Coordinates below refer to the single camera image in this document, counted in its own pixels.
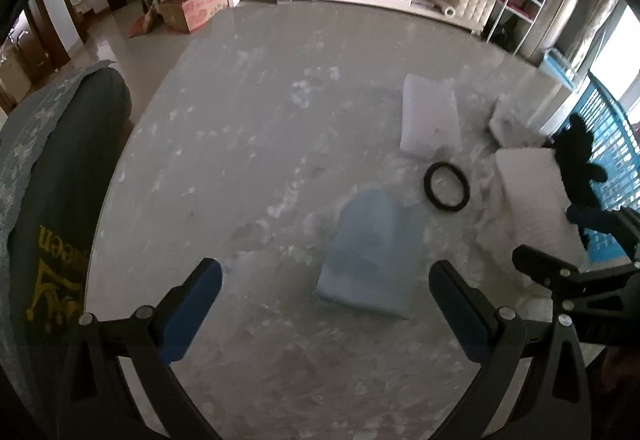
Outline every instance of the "gray fabric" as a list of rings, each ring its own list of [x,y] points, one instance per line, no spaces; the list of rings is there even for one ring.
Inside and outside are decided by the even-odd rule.
[[[357,194],[340,215],[316,293],[348,306],[408,317],[426,223],[423,206],[402,207],[378,189]]]
[[[0,130],[0,363],[16,393],[36,419],[42,410],[29,391],[33,377],[20,366],[20,352],[10,321],[8,237],[20,213],[31,168],[40,156],[84,77],[110,64],[102,61],[27,97]]]

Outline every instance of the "white plastic bag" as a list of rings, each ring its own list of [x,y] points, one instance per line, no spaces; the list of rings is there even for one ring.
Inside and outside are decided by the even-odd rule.
[[[460,120],[450,86],[407,75],[402,87],[400,149],[427,160],[445,160],[460,152]]]

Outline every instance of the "laundry basket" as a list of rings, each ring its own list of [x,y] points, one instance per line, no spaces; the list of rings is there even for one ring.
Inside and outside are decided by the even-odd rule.
[[[602,166],[609,179],[604,184],[593,182],[592,187],[604,210],[624,205],[640,209],[640,145],[619,102],[591,73],[590,82],[572,113],[584,119],[593,131],[591,161]],[[589,257],[593,262],[609,261],[625,255],[622,247],[610,234],[588,231]]]

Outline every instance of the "gray curtain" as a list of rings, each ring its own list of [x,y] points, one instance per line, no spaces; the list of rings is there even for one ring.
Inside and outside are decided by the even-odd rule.
[[[574,70],[580,66],[587,57],[596,34],[609,19],[619,0],[591,0],[589,14],[584,26],[578,32],[574,42],[569,47],[566,58]]]

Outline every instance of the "metal screw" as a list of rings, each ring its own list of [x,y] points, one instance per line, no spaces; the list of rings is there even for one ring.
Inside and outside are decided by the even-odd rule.
[[[516,312],[514,312],[508,306],[503,306],[498,310],[498,315],[505,321],[513,321],[516,318]]]
[[[88,326],[91,323],[94,322],[94,315],[93,314],[82,314],[79,318],[78,318],[78,323],[80,323],[81,326]]]
[[[560,314],[558,316],[558,322],[564,327],[569,327],[574,323],[567,314]]]
[[[141,306],[136,310],[136,317],[138,319],[149,319],[154,314],[154,308],[149,305]]]

